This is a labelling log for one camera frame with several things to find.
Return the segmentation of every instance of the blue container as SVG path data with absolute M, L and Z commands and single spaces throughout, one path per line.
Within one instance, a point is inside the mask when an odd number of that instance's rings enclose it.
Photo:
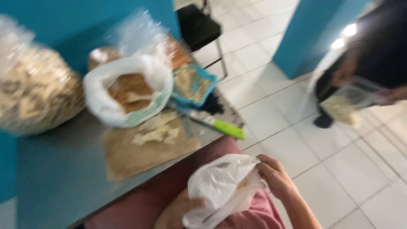
M 204 103 L 206 98 L 208 97 L 209 93 L 215 89 L 216 87 L 216 83 L 218 82 L 218 78 L 215 75 L 212 74 L 208 74 L 203 68 L 201 68 L 199 65 L 196 64 L 189 64 L 189 66 L 191 68 L 195 68 L 197 70 L 197 75 L 198 77 L 204 78 L 204 79 L 208 79 L 210 81 L 212 81 L 211 85 L 208 88 L 208 91 L 205 93 L 205 95 L 202 97 L 202 100 L 197 103 L 195 101 L 193 101 L 192 99 L 185 99 L 184 97 L 182 97 L 181 95 L 179 95 L 178 93 L 176 93 L 175 91 L 173 92 L 173 97 L 175 98 L 175 100 L 178 103 L 184 104 L 184 105 L 190 105 L 190 106 L 195 106 L 195 107 L 201 107 Z M 199 88 L 199 83 L 198 82 L 194 82 L 192 85 L 192 92 L 197 91 Z

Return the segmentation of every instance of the metal table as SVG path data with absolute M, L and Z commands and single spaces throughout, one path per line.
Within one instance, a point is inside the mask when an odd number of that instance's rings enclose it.
M 236 126 L 241 117 L 220 95 L 225 113 L 217 119 Z M 193 122 L 202 147 L 224 134 Z M 19 229 L 69 227 L 134 187 L 184 159 L 189 153 L 120 183 L 106 179 L 104 133 L 87 110 L 65 124 L 17 141 L 17 222 Z

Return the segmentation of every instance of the person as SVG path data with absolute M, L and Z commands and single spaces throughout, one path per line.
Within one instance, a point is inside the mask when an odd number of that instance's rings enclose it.
M 323 102 L 339 88 L 355 81 L 355 75 L 387 88 L 386 102 L 407 99 L 407 1 L 385 0 L 360 18 L 357 33 L 346 52 L 320 77 L 315 93 Z M 329 128 L 333 120 L 318 105 L 314 124 Z
M 203 164 L 230 153 L 241 154 L 236 140 L 227 137 L 201 149 L 133 190 L 112 206 L 87 219 L 86 229 L 182 229 L 182 217 L 206 205 L 189 199 L 186 189 L 191 174 Z M 257 168 L 271 193 L 283 203 L 294 229 L 322 229 L 311 209 L 282 165 L 264 154 Z M 229 215 L 216 229 L 286 229 L 269 193 L 259 189 L 247 211 Z

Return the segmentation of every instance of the hand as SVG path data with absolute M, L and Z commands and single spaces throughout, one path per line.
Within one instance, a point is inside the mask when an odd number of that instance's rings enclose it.
M 206 200 L 190 200 L 188 189 L 182 191 L 173 202 L 161 213 L 154 229 L 182 229 L 182 217 L 194 208 L 206 206 Z
M 277 199 L 299 195 L 297 187 L 280 162 L 264 154 L 258 155 L 257 158 L 261 161 L 258 165 L 260 176 L 267 181 L 271 193 Z
M 386 101 L 381 104 L 382 106 L 393 105 L 397 101 L 407 100 L 407 86 L 400 86 L 391 90 L 388 90 L 385 95 Z
M 359 51 L 349 50 L 342 65 L 333 73 L 332 86 L 341 88 L 346 84 L 353 83 L 353 75 L 355 74 L 358 67 L 358 60 Z
M 356 66 L 350 63 L 344 63 L 340 66 L 338 70 L 333 73 L 332 86 L 341 88 L 347 84 L 351 84 L 354 81 L 354 73 L 356 71 Z

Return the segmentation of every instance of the tile floor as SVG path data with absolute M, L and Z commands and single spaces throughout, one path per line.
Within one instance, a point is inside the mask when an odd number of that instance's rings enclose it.
M 218 88 L 246 121 L 243 153 L 278 159 L 327 229 L 407 225 L 407 102 L 360 112 L 358 128 L 312 125 L 311 74 L 288 80 L 272 63 L 299 0 L 211 0 L 229 76 Z M 327 57 L 337 57 L 332 50 Z M 214 43 L 194 54 L 217 58 Z M 324 67 L 332 60 L 324 60 Z M 208 69 L 222 76 L 220 63 Z M 275 201 L 288 228 L 288 216 Z

